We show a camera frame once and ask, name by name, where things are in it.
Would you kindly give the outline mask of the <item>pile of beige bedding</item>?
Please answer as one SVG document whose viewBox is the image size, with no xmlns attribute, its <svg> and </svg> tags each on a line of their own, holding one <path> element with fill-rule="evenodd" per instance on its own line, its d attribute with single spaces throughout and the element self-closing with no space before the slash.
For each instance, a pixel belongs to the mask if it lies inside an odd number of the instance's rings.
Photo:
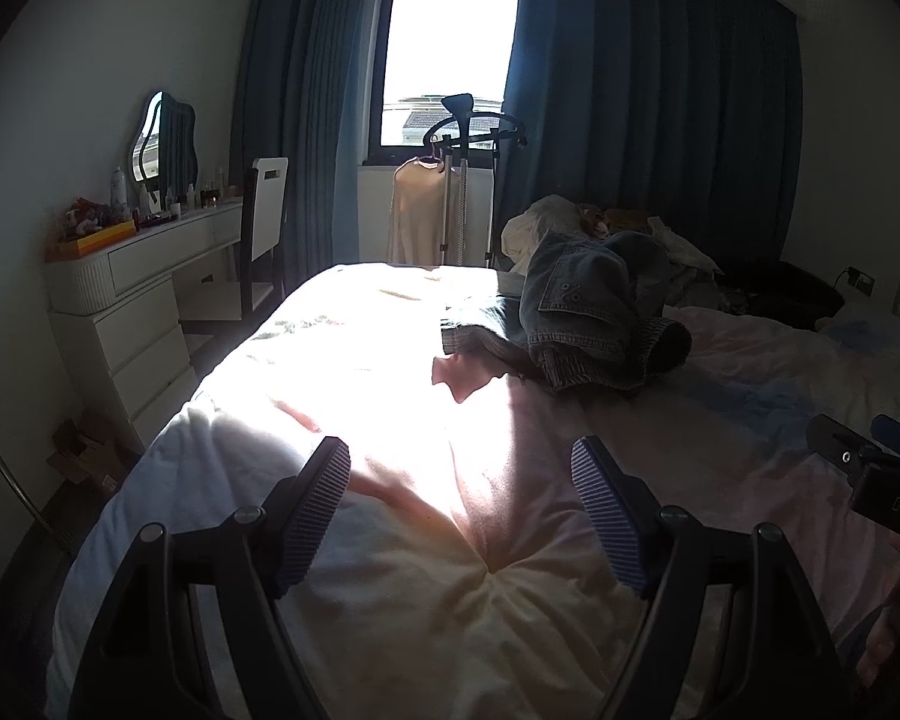
<svg viewBox="0 0 900 720">
<path fill-rule="evenodd" d="M 663 223 L 660 216 L 650 216 L 642 210 L 601 210 L 595 205 L 571 202 L 555 193 L 536 200 L 528 210 L 505 223 L 500 233 L 500 252 L 512 264 L 512 273 L 525 275 L 538 245 L 548 232 L 604 241 L 613 234 L 628 231 L 649 234 L 679 265 L 709 273 L 718 270 L 717 263 L 709 255 L 688 239 L 681 238 Z"/>
</svg>

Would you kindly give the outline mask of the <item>window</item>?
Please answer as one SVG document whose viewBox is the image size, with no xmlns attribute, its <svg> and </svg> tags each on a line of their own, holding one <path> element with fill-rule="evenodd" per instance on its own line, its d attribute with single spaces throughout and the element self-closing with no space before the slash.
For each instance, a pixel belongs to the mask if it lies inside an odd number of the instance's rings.
<svg viewBox="0 0 900 720">
<path fill-rule="evenodd" d="M 517 0 L 372 0 L 370 16 L 365 164 L 419 153 L 445 96 L 502 107 Z"/>
</svg>

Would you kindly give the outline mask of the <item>white backed chair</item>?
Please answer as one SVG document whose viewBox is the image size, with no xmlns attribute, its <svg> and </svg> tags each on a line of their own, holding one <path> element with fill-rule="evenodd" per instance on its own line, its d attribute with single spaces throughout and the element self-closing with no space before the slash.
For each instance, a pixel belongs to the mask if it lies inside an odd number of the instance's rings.
<svg viewBox="0 0 900 720">
<path fill-rule="evenodd" d="M 178 303 L 180 320 L 190 332 L 211 333 L 211 325 L 221 323 L 248 325 L 278 294 L 274 250 L 283 232 L 288 172 L 287 158 L 256 158 L 251 163 L 242 202 L 237 280 L 198 284 Z"/>
</svg>

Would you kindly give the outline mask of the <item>metal clothes rack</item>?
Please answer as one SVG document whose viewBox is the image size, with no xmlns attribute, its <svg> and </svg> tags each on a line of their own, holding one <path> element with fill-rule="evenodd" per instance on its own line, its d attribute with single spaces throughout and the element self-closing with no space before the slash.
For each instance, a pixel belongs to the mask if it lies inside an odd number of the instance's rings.
<svg viewBox="0 0 900 720">
<path fill-rule="evenodd" d="M 20 504 L 23 505 L 23 508 L 27 511 L 27 514 L 32 517 L 32 520 L 40 527 L 45 530 L 46 533 L 50 536 L 55 536 L 55 530 L 53 530 L 52 525 L 46 522 L 46 518 L 41 513 L 41 510 L 35 504 L 35 501 L 27 494 L 27 491 L 23 489 L 22 484 L 17 479 L 17 476 L 14 475 L 13 470 L 11 470 L 11 466 L 4 460 L 0 450 L 0 476 L 2 477 L 2 481 L 9 486 L 11 489 L 11 493 L 17 497 L 17 500 Z"/>
</svg>

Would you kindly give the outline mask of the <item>right teal curtain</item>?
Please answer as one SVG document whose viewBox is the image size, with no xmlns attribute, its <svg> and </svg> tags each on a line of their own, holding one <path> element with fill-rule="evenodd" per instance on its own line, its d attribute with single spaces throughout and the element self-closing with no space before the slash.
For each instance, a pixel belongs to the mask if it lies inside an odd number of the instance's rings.
<svg viewBox="0 0 900 720">
<path fill-rule="evenodd" d="M 802 156 L 797 18 L 775 0 L 518 0 L 496 220 L 555 193 L 642 210 L 725 270 L 779 260 Z"/>
</svg>

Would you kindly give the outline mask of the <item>wall power socket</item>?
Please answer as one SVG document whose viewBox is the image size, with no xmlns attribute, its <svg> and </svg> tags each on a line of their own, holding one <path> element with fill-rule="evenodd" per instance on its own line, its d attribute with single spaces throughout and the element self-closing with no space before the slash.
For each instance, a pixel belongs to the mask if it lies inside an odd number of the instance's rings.
<svg viewBox="0 0 900 720">
<path fill-rule="evenodd" d="M 849 266 L 847 268 L 847 282 L 850 288 L 857 289 L 860 294 L 863 294 L 867 298 L 870 298 L 871 294 L 873 294 L 875 278 L 868 275 L 868 273 L 865 273 L 865 271 L 855 268 L 855 266 Z"/>
</svg>

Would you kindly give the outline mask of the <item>garment steamer stand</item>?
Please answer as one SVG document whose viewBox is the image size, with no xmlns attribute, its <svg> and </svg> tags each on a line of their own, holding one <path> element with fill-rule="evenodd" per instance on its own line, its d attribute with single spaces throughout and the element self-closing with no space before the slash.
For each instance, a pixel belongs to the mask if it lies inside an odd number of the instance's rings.
<svg viewBox="0 0 900 720">
<path fill-rule="evenodd" d="M 436 149 L 442 165 L 443 199 L 440 222 L 439 263 L 461 265 L 466 254 L 466 208 L 471 148 L 489 143 L 491 179 L 487 204 L 486 241 L 482 248 L 482 266 L 493 268 L 494 223 L 497 215 L 496 179 L 500 164 L 500 147 L 514 142 L 518 148 L 527 143 L 525 124 L 507 112 L 477 110 L 470 93 L 450 94 L 440 99 L 447 117 L 437 121 L 424 133 L 422 144 Z"/>
</svg>

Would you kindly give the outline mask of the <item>orange tray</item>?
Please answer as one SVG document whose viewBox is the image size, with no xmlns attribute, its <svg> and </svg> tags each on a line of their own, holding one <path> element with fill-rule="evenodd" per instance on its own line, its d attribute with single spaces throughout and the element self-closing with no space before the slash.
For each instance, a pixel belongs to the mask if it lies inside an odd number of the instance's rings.
<svg viewBox="0 0 900 720">
<path fill-rule="evenodd" d="M 84 238 L 55 242 L 46 249 L 45 260 L 47 262 L 63 262 L 63 260 L 82 259 L 82 257 L 95 254 L 109 245 L 126 241 L 126 239 L 132 238 L 136 232 L 137 227 L 133 220 L 123 221 L 123 223 L 87 234 Z"/>
</svg>

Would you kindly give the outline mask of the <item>blue denim jeans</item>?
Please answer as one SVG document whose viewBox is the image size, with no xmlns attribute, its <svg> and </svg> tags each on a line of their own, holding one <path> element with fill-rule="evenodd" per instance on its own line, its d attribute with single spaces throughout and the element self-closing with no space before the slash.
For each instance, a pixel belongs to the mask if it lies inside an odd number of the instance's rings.
<svg viewBox="0 0 900 720">
<path fill-rule="evenodd" d="M 604 241 L 548 232 L 518 293 L 447 310 L 443 351 L 484 353 L 553 392 L 598 385 L 635 394 L 689 358 L 691 332 L 665 309 L 696 280 L 642 232 Z"/>
</svg>

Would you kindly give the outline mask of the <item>white dressing table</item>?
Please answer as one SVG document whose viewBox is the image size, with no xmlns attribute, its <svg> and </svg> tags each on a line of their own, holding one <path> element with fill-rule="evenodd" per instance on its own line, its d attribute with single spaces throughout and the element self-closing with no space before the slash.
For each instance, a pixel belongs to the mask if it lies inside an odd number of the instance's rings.
<svg viewBox="0 0 900 720">
<path fill-rule="evenodd" d="M 43 267 L 59 354 L 86 410 L 146 452 L 196 390 L 172 277 L 240 241 L 242 205 L 192 211 Z"/>
</svg>

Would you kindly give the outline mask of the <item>beige hanging garment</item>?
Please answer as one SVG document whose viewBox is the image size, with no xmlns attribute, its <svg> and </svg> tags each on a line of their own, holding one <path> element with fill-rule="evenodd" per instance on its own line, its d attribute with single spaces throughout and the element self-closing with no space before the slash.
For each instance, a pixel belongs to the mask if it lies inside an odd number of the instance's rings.
<svg viewBox="0 0 900 720">
<path fill-rule="evenodd" d="M 386 260 L 463 265 L 466 195 L 458 167 L 413 158 L 393 174 Z"/>
</svg>

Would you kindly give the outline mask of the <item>cardboard box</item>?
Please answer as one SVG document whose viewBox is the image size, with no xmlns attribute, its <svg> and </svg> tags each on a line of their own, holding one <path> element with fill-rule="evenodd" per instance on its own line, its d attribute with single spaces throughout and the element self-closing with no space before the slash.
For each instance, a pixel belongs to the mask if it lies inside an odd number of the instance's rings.
<svg viewBox="0 0 900 720">
<path fill-rule="evenodd" d="M 113 497 L 130 476 L 139 455 L 121 445 L 115 428 L 94 411 L 66 419 L 52 435 L 55 451 L 46 463 L 74 484 L 90 481 Z"/>
</svg>

